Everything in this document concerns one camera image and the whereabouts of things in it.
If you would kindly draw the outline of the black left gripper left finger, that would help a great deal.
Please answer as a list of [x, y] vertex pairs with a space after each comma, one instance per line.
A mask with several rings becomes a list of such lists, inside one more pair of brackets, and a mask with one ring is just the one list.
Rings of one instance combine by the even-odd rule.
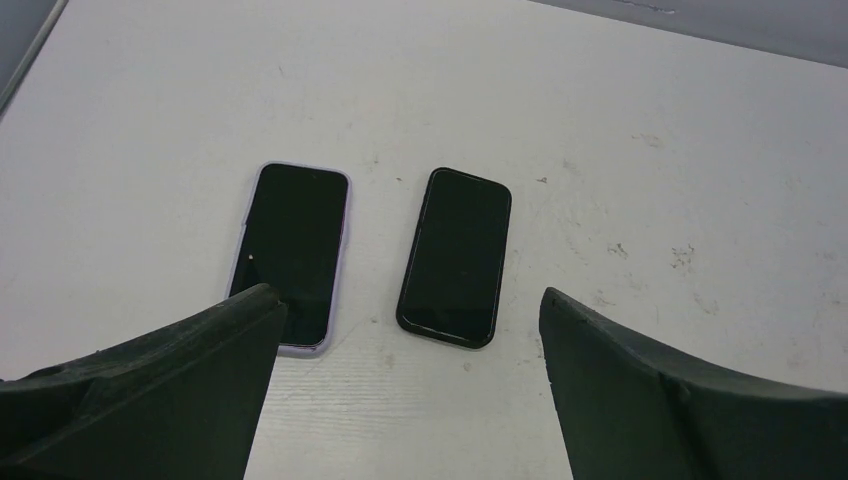
[[240, 479], [287, 308], [268, 285], [1, 385], [5, 479]]

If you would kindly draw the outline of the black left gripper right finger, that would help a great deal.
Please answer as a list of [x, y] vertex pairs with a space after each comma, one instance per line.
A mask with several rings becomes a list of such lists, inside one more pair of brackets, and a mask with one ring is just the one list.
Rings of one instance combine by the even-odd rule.
[[847, 397], [724, 368], [548, 288], [539, 330], [577, 479], [843, 479]]

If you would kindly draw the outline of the black phone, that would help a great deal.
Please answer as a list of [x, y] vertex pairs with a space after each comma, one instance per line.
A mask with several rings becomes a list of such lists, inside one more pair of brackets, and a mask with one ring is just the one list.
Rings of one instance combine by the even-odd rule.
[[403, 330], [472, 350], [492, 341], [511, 207], [498, 182], [431, 172], [395, 311]]

